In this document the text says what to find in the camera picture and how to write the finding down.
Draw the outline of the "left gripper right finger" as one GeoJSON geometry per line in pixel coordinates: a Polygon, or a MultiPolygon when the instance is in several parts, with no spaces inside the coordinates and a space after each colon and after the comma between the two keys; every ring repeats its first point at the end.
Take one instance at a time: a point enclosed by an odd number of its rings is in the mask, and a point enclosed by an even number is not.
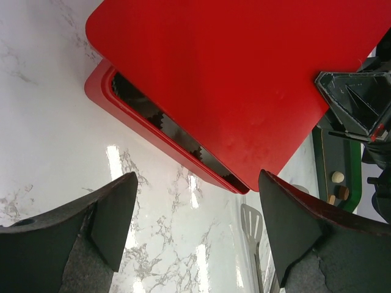
{"type": "Polygon", "coordinates": [[[260,201],[286,292],[390,292],[390,225],[346,212],[262,170],[260,201]]]}

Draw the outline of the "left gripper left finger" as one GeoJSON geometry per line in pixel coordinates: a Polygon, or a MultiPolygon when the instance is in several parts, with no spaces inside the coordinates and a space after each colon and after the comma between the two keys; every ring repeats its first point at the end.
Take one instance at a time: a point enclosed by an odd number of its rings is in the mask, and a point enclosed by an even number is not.
{"type": "Polygon", "coordinates": [[[126,173],[56,209],[1,227],[1,292],[109,292],[137,197],[126,173]]]}

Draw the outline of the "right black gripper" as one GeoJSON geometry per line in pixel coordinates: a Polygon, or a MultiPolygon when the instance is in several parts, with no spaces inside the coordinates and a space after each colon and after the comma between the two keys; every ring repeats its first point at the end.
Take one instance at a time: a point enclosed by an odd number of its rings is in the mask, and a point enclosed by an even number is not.
{"type": "Polygon", "coordinates": [[[322,71],[315,84],[331,111],[331,132],[364,144],[369,163],[390,168],[390,37],[355,73],[322,71]]]}

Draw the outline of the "metal tongs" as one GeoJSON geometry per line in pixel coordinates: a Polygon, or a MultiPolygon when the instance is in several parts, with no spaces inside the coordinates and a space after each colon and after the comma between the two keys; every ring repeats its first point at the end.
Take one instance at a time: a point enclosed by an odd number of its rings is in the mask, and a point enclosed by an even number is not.
{"type": "Polygon", "coordinates": [[[252,273],[255,291],[264,292],[260,263],[260,241],[263,234],[263,217],[258,210],[245,203],[241,204],[240,211],[242,231],[249,248],[250,271],[252,273]]]}

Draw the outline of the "red box lid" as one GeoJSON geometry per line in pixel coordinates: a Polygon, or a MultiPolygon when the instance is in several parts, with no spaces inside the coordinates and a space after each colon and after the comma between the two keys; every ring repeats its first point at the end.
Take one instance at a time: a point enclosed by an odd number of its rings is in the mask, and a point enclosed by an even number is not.
{"type": "Polygon", "coordinates": [[[327,111],[317,75],[356,71],[389,29],[389,1],[103,1],[86,21],[114,79],[250,191],[327,111]]]}

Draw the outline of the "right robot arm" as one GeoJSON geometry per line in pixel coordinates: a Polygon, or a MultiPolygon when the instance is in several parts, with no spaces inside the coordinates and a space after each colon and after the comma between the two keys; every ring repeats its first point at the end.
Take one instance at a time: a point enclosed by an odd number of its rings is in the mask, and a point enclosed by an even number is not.
{"type": "Polygon", "coordinates": [[[322,71],[316,87],[329,109],[313,129],[321,199],[353,212],[362,198],[362,164],[381,169],[368,177],[374,210],[390,222],[390,34],[355,73],[322,71]]]}

